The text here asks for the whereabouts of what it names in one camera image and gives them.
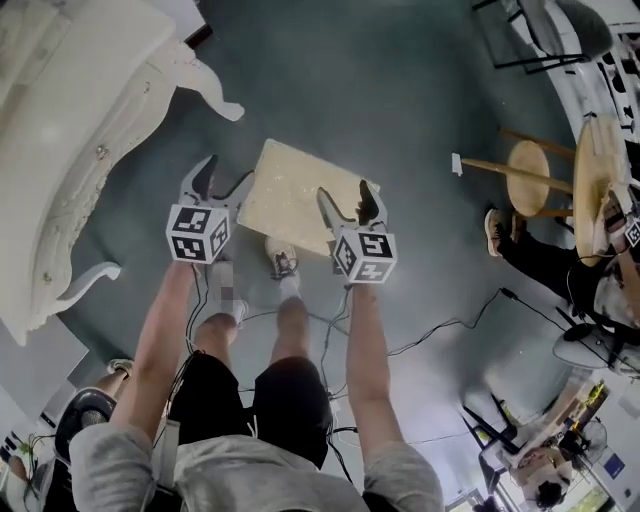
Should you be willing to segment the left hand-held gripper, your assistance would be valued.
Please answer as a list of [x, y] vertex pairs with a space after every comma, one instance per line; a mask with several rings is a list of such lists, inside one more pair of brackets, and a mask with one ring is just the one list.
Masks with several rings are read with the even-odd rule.
[[171, 206], [166, 225], [174, 261], [211, 264], [231, 238], [231, 208], [240, 208], [248, 197], [255, 171], [246, 172], [226, 194], [212, 195], [209, 200], [217, 163], [217, 155], [205, 158], [181, 183], [179, 200]]

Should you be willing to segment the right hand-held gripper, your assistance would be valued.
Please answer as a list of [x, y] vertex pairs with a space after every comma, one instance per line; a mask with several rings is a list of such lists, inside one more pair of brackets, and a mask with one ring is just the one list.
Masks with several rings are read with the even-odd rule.
[[316, 194], [325, 226], [334, 235], [330, 249], [333, 273], [347, 283], [384, 284], [398, 262], [395, 235], [387, 228], [388, 211], [379, 193], [362, 179], [356, 209], [359, 227], [346, 218], [323, 187]]

